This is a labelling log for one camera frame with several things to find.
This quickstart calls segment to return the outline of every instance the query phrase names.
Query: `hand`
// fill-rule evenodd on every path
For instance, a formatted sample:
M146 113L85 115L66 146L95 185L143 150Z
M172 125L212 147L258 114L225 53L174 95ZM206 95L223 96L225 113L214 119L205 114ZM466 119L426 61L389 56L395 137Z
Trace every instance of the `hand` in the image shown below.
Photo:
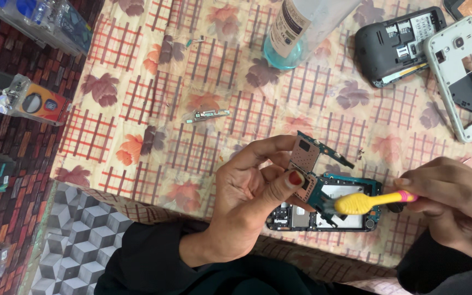
M436 158L405 172L394 184L425 197L408 208L424 213L433 239L472 257L471 168L450 158Z
M293 196L305 179L287 171L296 137L279 135L254 141L216 173L216 202L205 232L180 240L180 257L191 267L245 256L258 239L268 215L282 202L314 211ZM259 169L271 160L272 165Z

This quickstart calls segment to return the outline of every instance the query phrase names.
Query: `fingernail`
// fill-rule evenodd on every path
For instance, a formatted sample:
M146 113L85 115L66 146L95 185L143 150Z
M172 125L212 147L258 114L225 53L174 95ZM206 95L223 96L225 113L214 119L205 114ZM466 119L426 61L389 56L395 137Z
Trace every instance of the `fingernail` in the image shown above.
M394 185L410 185L411 180L407 178L397 178L394 180Z
M303 177L303 175L299 171L294 170L289 174L289 181L287 182L287 185L289 187L294 187L297 185L301 185L304 181L305 178Z

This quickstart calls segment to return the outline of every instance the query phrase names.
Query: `table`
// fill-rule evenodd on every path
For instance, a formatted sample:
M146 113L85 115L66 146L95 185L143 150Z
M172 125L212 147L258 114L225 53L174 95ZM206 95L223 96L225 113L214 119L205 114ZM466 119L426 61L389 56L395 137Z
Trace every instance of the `table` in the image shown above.
M440 156L470 158L472 167L472 143L457 142L444 126L428 70L374 89L352 58L361 26L441 6L440 0L362 0L307 63L282 72L262 58L280 5L106 1L51 177L150 222L175 212L209 219L217 168L253 140L297 130L356 164L350 170L322 157L316 171L374 178L385 187ZM194 110L210 109L231 115L185 123ZM368 234L262 233L394 267L425 227L421 215L405 211L384 212Z

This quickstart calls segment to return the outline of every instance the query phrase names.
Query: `brick wallpaper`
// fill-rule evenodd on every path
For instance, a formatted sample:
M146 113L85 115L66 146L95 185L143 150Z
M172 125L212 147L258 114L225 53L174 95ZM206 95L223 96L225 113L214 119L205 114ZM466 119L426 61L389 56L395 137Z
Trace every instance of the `brick wallpaper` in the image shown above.
M90 26L103 1L71 1ZM74 96L85 57L73 57L36 45L0 21L0 70L20 73L69 99ZM0 278L0 295L15 294L26 272L39 223L45 212L52 180L52 161L63 133L54 127L21 117L0 114L0 153L16 161L6 192L0 193L0 242L10 247L9 261Z

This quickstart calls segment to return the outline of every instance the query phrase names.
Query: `person's right hand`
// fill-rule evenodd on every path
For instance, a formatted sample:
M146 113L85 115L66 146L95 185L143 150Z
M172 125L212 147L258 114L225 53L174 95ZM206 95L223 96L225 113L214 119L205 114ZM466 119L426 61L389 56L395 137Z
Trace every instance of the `person's right hand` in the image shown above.
M423 212L439 244L472 257L472 169L450 158L436 158L394 180L419 200L408 209Z

